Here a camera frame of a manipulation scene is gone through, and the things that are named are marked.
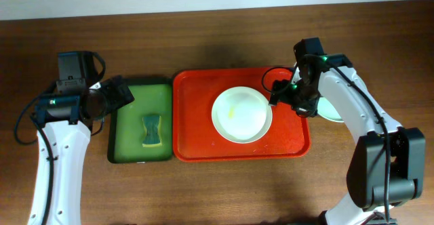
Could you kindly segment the mint green plate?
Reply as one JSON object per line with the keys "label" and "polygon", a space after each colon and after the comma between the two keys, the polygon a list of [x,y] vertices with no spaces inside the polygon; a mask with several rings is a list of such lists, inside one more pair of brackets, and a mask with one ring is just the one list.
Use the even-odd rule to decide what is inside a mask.
{"label": "mint green plate", "polygon": [[320,97],[318,101],[317,114],[328,121],[343,123],[342,117],[337,110],[324,97]]}

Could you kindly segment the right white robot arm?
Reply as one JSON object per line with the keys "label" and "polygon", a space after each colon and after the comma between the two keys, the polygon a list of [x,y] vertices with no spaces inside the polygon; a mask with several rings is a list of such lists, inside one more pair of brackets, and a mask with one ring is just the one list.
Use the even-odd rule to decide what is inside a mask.
{"label": "right white robot arm", "polygon": [[317,115],[320,98],[336,109],[355,151],[347,172],[348,193],[323,211],[318,224],[395,224],[393,207],[417,199],[423,190],[426,140],[418,128],[404,128],[373,99],[343,54],[306,54],[291,79],[271,84],[269,104],[291,106],[299,117]]}

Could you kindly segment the cream white plate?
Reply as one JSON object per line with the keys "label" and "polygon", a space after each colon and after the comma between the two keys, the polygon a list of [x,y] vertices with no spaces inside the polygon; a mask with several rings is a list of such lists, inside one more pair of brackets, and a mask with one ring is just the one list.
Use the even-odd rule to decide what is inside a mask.
{"label": "cream white plate", "polygon": [[214,101],[211,118],[215,130],[226,140],[249,144],[266,135],[273,112],[268,100],[251,87],[232,87]]}

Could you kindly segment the yellow green sponge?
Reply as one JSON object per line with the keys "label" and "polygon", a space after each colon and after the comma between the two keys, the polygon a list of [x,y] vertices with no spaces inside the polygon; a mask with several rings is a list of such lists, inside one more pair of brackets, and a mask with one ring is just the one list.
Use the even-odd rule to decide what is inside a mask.
{"label": "yellow green sponge", "polygon": [[142,118],[142,122],[144,127],[142,146],[145,148],[161,146],[161,116],[157,114],[146,115]]}

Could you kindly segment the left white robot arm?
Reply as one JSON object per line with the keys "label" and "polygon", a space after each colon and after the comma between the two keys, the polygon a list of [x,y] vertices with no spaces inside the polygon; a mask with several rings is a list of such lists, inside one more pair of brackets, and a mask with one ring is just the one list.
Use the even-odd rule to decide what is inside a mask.
{"label": "left white robot arm", "polygon": [[29,224],[80,224],[83,164],[92,123],[134,101],[118,75],[92,85],[70,85],[56,92],[53,82],[36,98],[31,121],[39,157]]}

